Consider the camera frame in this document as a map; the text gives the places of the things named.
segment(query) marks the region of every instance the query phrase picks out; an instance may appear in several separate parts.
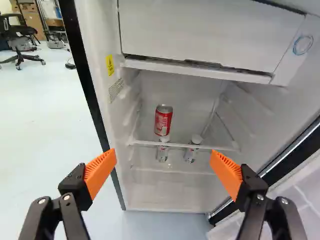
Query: office chair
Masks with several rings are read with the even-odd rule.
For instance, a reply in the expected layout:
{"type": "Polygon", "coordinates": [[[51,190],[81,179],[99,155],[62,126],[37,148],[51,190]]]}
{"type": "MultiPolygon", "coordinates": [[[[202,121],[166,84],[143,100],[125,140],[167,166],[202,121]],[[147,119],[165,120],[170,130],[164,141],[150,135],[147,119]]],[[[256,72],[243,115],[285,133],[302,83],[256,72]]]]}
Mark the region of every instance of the office chair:
{"type": "Polygon", "coordinates": [[[25,51],[28,49],[28,46],[30,46],[31,37],[32,35],[38,33],[37,30],[27,25],[10,25],[10,17],[18,17],[20,19],[23,17],[19,13],[0,14],[0,36],[7,40],[7,43],[12,48],[12,50],[16,51],[16,55],[4,61],[0,61],[0,64],[15,62],[17,60],[17,63],[15,64],[15,68],[17,70],[21,70],[20,64],[24,62],[25,59],[41,62],[42,65],[45,65],[45,60],[40,58],[39,55],[33,56],[21,54],[21,51],[25,51]]]}

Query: white refrigerator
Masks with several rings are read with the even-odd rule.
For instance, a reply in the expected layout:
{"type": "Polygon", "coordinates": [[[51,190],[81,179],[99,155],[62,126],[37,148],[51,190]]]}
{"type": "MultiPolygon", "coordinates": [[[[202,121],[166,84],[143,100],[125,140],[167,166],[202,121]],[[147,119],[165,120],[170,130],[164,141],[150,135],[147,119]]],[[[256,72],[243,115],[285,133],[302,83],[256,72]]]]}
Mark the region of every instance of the white refrigerator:
{"type": "Polygon", "coordinates": [[[250,0],[60,1],[84,94],[124,210],[234,211],[211,149],[269,185],[320,147],[320,18],[250,0]],[[173,109],[170,141],[154,132],[173,109]],[[200,135],[200,145],[191,143],[200,135]],[[156,159],[168,148],[165,162],[156,159]],[[185,151],[198,148],[193,163],[185,151]]]}

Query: refrigerator door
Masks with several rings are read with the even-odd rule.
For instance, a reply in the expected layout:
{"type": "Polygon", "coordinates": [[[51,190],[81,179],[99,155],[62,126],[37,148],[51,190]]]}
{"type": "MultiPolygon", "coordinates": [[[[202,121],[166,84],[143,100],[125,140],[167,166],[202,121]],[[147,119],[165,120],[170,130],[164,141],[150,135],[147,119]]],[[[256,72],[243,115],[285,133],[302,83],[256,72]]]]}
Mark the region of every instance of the refrigerator door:
{"type": "Polygon", "coordinates": [[[125,54],[268,73],[303,20],[302,14],[248,0],[119,0],[125,54]]]}

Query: white floor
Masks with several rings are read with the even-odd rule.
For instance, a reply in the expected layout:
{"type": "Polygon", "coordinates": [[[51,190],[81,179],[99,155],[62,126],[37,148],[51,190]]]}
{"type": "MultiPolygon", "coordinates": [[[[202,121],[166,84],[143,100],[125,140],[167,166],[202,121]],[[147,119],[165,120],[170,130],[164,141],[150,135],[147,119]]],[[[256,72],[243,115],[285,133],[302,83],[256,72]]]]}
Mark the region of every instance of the white floor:
{"type": "MultiPolygon", "coordinates": [[[[29,54],[46,65],[0,69],[1,239],[17,239],[30,203],[58,197],[59,182],[102,153],[77,71],[65,68],[71,54],[40,48],[29,54]]],[[[0,51],[0,60],[13,55],[0,51]]],[[[202,214],[122,211],[111,178],[83,217],[97,240],[204,240],[211,228],[202,214]]],[[[65,239],[61,224],[55,239],[65,239]]]]}

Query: coca-cola can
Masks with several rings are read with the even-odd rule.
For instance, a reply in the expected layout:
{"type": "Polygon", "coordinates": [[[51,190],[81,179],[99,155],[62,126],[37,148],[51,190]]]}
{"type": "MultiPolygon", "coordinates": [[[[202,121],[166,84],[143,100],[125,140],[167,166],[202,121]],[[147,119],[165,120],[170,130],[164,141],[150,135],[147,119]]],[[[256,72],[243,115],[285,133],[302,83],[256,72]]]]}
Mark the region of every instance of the coca-cola can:
{"type": "Polygon", "coordinates": [[[170,133],[173,115],[172,106],[160,104],[155,108],[154,133],[158,136],[167,136],[170,133]]]}

